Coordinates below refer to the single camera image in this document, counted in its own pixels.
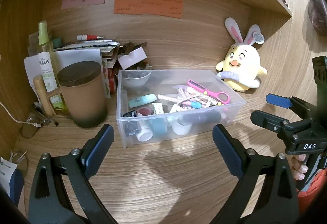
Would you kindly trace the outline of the person right hand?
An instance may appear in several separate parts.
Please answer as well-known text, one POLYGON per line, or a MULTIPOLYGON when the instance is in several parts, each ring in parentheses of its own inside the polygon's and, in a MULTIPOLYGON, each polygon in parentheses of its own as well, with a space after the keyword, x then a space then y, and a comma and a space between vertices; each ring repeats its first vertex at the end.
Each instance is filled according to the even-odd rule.
POLYGON ((291 158, 291 171, 295 180, 303 180, 308 167, 304 164, 306 159, 305 154, 294 155, 291 158))

